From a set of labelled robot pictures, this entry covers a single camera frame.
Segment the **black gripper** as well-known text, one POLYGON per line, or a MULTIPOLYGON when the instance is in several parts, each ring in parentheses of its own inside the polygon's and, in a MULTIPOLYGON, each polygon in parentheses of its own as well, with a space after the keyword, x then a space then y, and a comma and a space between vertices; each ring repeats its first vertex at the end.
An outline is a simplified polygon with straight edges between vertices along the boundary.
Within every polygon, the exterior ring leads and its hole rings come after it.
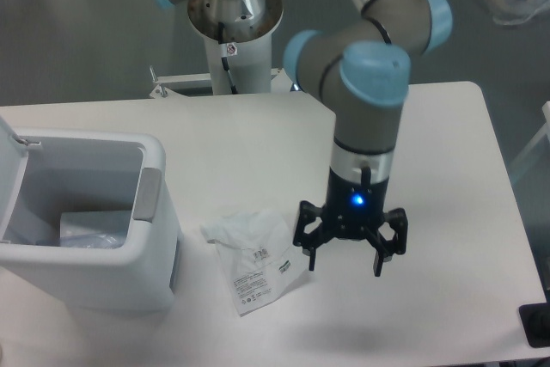
POLYGON ((293 245, 309 257, 309 270, 315 270, 316 251, 333 238, 367 240, 376 250, 373 273, 382 275, 382 266, 394 254, 403 255, 407 243, 407 215, 403 208, 383 212, 388 179, 369 184, 345 180, 332 169, 329 172, 326 203, 322 207, 302 200, 293 237, 293 245), (393 231, 388 240, 380 232, 387 223, 393 231))

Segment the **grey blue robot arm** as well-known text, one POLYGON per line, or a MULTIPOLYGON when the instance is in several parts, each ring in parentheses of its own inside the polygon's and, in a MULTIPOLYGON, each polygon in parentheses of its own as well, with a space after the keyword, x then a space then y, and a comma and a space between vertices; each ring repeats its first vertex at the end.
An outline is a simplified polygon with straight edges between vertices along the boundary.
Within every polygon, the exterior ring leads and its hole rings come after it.
MULTIPOLYGON (((156 0, 186 3, 207 52, 217 95, 271 88, 271 36, 281 0, 156 0)), ((302 201, 294 244, 309 257, 334 238, 365 240, 374 272, 404 254, 408 221, 384 201, 408 92, 410 58, 440 46, 453 17, 446 0, 352 0, 359 22, 335 34, 302 31, 284 50, 283 67, 302 91, 334 112, 332 159, 323 206, 302 201)))

